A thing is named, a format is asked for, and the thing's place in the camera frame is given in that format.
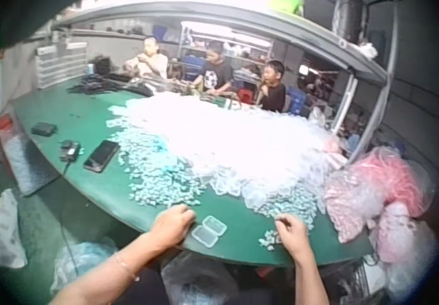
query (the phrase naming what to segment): hand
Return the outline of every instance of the hand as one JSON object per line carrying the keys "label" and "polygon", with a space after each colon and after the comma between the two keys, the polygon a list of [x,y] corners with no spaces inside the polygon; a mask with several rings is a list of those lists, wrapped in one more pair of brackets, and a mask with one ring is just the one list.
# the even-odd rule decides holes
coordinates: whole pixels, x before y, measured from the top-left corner
{"label": "hand", "polygon": [[161,251],[179,244],[195,221],[195,212],[185,204],[173,206],[157,215],[150,235]]}
{"label": "hand", "polygon": [[268,96],[268,86],[263,85],[261,87],[262,93],[264,94],[264,96]]}
{"label": "hand", "polygon": [[280,214],[274,221],[282,244],[296,263],[313,260],[314,254],[309,245],[307,226],[301,219],[289,214]]}
{"label": "hand", "polygon": [[146,56],[144,53],[137,55],[137,59],[139,60],[140,63],[146,63],[146,64],[150,63],[150,58]]}
{"label": "hand", "polygon": [[218,92],[216,91],[216,89],[211,88],[208,91],[206,91],[206,94],[216,96],[216,95],[218,95]]}

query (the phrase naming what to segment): smartphone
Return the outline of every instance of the smartphone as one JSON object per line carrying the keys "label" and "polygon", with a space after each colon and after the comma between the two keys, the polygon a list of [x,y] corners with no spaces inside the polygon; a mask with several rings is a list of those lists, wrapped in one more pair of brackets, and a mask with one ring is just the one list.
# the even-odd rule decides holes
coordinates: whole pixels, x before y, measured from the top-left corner
{"label": "smartphone", "polygon": [[85,161],[84,168],[101,173],[119,148],[119,144],[115,142],[102,141]]}

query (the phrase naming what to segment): child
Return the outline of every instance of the child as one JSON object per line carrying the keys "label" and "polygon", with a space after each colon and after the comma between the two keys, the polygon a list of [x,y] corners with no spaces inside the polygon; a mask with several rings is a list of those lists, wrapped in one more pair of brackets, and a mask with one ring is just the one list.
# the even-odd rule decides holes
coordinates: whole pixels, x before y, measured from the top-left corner
{"label": "child", "polygon": [[220,95],[232,85],[232,67],[222,57],[223,44],[219,41],[211,41],[207,47],[206,62],[193,82],[198,86],[204,81],[204,91],[210,95]]}
{"label": "child", "polygon": [[272,112],[282,112],[285,105],[286,88],[281,84],[285,67],[278,60],[271,60],[263,71],[263,85],[257,103],[262,109]]}

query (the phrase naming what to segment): blue crate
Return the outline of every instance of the blue crate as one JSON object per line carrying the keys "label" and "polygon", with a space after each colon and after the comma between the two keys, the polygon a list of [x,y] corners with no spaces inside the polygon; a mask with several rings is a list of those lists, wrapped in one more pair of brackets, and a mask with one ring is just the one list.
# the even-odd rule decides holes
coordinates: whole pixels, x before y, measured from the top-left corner
{"label": "blue crate", "polygon": [[288,111],[295,115],[300,114],[305,105],[307,94],[298,88],[288,88],[288,95],[291,97],[291,105]]}

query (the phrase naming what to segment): storage shelf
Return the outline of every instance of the storage shelf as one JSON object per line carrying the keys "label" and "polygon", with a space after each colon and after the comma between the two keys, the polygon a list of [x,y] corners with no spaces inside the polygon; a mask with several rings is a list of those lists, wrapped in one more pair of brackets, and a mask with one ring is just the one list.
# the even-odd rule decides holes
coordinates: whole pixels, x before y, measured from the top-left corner
{"label": "storage shelf", "polygon": [[278,38],[353,72],[357,79],[381,86],[388,79],[386,71],[355,45],[307,19],[271,10],[264,0],[114,0],[109,5],[72,14],[52,28],[138,16],[226,25]]}

